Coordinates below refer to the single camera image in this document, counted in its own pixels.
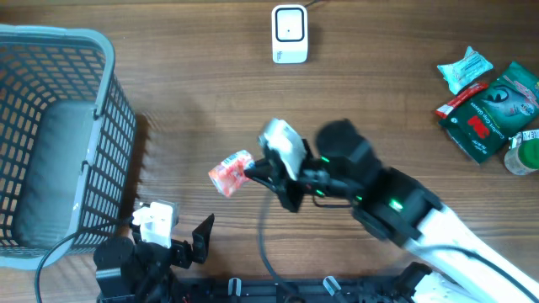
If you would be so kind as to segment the mint tissue pack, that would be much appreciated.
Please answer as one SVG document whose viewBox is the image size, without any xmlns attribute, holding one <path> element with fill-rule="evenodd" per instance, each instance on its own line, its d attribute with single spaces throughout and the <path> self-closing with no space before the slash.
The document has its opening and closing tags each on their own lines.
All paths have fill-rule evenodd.
<svg viewBox="0 0 539 303">
<path fill-rule="evenodd" d="M 494 65 L 471 46 L 467 47 L 465 55 L 460 61 L 437 66 L 447 81 L 449 90 L 454 95 L 493 68 Z"/>
</svg>

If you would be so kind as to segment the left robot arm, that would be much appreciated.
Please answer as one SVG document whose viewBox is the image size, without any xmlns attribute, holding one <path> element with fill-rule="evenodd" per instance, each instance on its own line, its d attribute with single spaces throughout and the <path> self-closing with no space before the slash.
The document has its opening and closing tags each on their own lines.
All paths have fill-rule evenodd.
<svg viewBox="0 0 539 303">
<path fill-rule="evenodd" d="M 203 264 L 209 253 L 211 230 L 215 221 L 209 215 L 193 231 L 192 243 L 173 240 L 170 247 L 141 239 L 113 237 L 102 242 L 93 254 L 100 293 L 98 303 L 192 301 L 192 288 L 180 283 L 171 269 Z"/>
</svg>

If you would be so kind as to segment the red tissue box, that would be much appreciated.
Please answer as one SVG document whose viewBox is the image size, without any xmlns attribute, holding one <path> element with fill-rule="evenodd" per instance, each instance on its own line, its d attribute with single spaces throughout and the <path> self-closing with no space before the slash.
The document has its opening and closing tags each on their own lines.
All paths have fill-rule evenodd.
<svg viewBox="0 0 539 303">
<path fill-rule="evenodd" d="M 249 180 L 244 171 L 253 165 L 253 156 L 248 151 L 241 150 L 212 168 L 208 175 L 217 191 L 229 198 Z"/>
</svg>

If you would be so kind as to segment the long red sachet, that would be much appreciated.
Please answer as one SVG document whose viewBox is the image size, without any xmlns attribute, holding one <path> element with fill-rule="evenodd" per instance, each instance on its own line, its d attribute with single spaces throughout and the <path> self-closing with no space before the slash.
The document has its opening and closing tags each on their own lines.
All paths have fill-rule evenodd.
<svg viewBox="0 0 539 303">
<path fill-rule="evenodd" d="M 447 116 L 456 108 L 458 108 L 460 105 L 464 104 L 468 99 L 476 95 L 477 93 L 482 92 L 483 90 L 488 88 L 488 84 L 486 82 L 475 82 L 470 87 L 464 89 L 462 92 L 457 94 L 451 101 L 449 101 L 447 104 L 441 105 L 436 111 L 435 114 L 441 117 L 442 119 L 446 119 Z"/>
</svg>

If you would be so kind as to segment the small green white box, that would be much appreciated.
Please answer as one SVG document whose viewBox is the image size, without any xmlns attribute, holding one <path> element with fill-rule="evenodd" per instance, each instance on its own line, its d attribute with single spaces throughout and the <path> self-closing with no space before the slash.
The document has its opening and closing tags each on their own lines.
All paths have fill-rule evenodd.
<svg viewBox="0 0 539 303">
<path fill-rule="evenodd" d="M 522 145 L 525 141 L 534 140 L 539 137 L 539 130 L 524 130 L 510 137 L 510 149 Z"/>
</svg>

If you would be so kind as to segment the chicken seasoning jar green lid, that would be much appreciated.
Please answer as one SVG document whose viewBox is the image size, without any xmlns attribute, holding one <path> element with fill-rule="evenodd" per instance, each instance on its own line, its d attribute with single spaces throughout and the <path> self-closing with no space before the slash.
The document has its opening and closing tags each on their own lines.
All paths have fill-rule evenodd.
<svg viewBox="0 0 539 303">
<path fill-rule="evenodd" d="M 505 167 L 514 175 L 527 175 L 538 170 L 538 139 L 523 141 L 504 156 Z"/>
</svg>

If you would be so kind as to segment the green 3M gloves packet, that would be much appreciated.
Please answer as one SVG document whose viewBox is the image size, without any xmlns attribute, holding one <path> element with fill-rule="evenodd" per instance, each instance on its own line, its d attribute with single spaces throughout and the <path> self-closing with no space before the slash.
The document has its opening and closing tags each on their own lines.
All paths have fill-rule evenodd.
<svg viewBox="0 0 539 303">
<path fill-rule="evenodd" d="M 440 121 L 450 138 L 482 163 L 538 116 L 538 77 L 513 61 L 486 89 Z"/>
</svg>

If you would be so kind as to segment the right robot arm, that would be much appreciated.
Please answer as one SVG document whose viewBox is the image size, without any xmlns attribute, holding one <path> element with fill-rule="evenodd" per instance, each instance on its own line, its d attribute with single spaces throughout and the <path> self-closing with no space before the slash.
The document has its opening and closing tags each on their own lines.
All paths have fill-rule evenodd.
<svg viewBox="0 0 539 303">
<path fill-rule="evenodd" d="M 324 125 L 319 155 L 284 120 L 259 135 L 263 158 L 246 176 L 296 213 L 303 198 L 346 201 L 352 216 L 381 241 L 393 242 L 438 268 L 479 302 L 536 302 L 538 283 L 479 239 L 418 180 L 386 167 L 349 120 Z"/>
</svg>

